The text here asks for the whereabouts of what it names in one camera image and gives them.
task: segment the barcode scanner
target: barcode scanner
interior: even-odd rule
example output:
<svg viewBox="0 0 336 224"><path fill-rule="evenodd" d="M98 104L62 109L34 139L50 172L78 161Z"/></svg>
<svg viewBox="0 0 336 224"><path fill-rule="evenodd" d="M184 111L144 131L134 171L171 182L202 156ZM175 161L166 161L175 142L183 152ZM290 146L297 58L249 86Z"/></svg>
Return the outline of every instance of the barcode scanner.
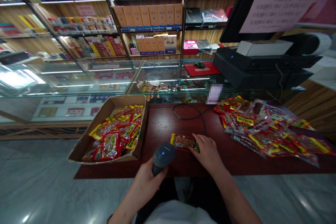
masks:
<svg viewBox="0 0 336 224"><path fill-rule="evenodd" d="M159 145L153 155L154 165L152 168L152 173L154 177L158 175L162 169L166 168L172 163L175 157L175 153L176 148L174 145L171 145L168 142L163 142Z"/></svg>

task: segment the hand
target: hand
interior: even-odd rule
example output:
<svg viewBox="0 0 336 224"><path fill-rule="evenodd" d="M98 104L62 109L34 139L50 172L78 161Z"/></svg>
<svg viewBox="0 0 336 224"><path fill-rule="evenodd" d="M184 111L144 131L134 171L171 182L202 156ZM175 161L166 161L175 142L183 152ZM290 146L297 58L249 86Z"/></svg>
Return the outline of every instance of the hand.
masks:
<svg viewBox="0 0 336 224"><path fill-rule="evenodd" d="M151 158L147 163L141 165L126 195L126 197L131 198L132 203L138 210L153 198L167 174L168 167L154 177L152 173L153 164L153 158Z"/></svg>
<svg viewBox="0 0 336 224"><path fill-rule="evenodd" d="M192 135L199 145L200 153L196 152L193 148L189 148L189 150L210 175L213 177L221 169L225 169L217 151L215 141L203 135L195 135L194 133Z"/></svg>

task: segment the red box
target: red box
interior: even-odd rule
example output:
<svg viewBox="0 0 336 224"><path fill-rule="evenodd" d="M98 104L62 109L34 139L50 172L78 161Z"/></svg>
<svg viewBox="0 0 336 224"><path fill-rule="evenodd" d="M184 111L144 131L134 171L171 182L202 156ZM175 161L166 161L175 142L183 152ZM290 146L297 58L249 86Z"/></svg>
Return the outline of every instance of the red box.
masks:
<svg viewBox="0 0 336 224"><path fill-rule="evenodd" d="M183 54L198 54L196 40L185 40L183 43Z"/></svg>

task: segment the tiled floor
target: tiled floor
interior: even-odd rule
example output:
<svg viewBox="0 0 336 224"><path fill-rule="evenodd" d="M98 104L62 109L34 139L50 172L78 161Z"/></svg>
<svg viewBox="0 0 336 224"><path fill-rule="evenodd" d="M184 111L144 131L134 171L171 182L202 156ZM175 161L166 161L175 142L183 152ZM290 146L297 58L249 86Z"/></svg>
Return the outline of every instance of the tiled floor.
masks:
<svg viewBox="0 0 336 224"><path fill-rule="evenodd" d="M0 223L104 224L132 179L73 180L76 140L0 142ZM336 223L336 175L237 176L264 223ZM179 195L187 178L176 179Z"/></svg>

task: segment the orange box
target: orange box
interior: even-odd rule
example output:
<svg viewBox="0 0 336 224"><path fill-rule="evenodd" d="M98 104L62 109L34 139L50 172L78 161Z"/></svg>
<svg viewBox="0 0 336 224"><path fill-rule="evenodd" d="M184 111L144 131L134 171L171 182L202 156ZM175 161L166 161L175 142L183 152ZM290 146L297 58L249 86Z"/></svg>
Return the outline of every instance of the orange box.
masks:
<svg viewBox="0 0 336 224"><path fill-rule="evenodd" d="M148 6L152 30L159 30L158 6L159 5Z"/></svg>
<svg viewBox="0 0 336 224"><path fill-rule="evenodd" d="M140 12L140 6L131 6L132 14L133 14L133 19L134 19L134 24L135 24L135 29L137 32L142 32L144 30L144 26L142 24L142 19L141 19L141 12Z"/></svg>
<svg viewBox="0 0 336 224"><path fill-rule="evenodd" d="M164 54L165 52L165 38L164 37L156 37L157 50L159 54Z"/></svg>
<svg viewBox="0 0 336 224"><path fill-rule="evenodd" d="M167 30L167 22L166 22L166 6L158 5L157 6L157 16L159 18L159 29Z"/></svg>
<svg viewBox="0 0 336 224"><path fill-rule="evenodd" d="M166 5L167 30L174 29L174 5Z"/></svg>
<svg viewBox="0 0 336 224"><path fill-rule="evenodd" d="M149 17L148 5L140 5L141 20L144 30L151 30L151 18Z"/></svg>
<svg viewBox="0 0 336 224"><path fill-rule="evenodd" d="M135 32L135 23L134 23L134 18L132 14L132 9L130 6L123 6L122 11L124 12L126 23L128 26L128 30L130 32Z"/></svg>
<svg viewBox="0 0 336 224"><path fill-rule="evenodd" d="M183 5L181 3L174 5L174 28L182 28Z"/></svg>
<svg viewBox="0 0 336 224"><path fill-rule="evenodd" d="M143 42L145 44L146 55L153 55L152 50L152 37L143 38Z"/></svg>
<svg viewBox="0 0 336 224"><path fill-rule="evenodd" d="M152 38L152 52L153 52L153 55L158 55L159 54L159 51L158 51L158 42L156 40L156 38Z"/></svg>
<svg viewBox="0 0 336 224"><path fill-rule="evenodd" d="M138 46L138 50L140 52L140 55L146 55L144 39L136 38L135 40L136 40L136 44Z"/></svg>
<svg viewBox="0 0 336 224"><path fill-rule="evenodd" d="M123 7L122 6L114 6L113 9L114 9L115 14L117 16L117 19L118 19L118 22L120 24L121 30L123 32L127 32L128 31L128 25L127 25L127 22L126 22L124 12L122 10Z"/></svg>

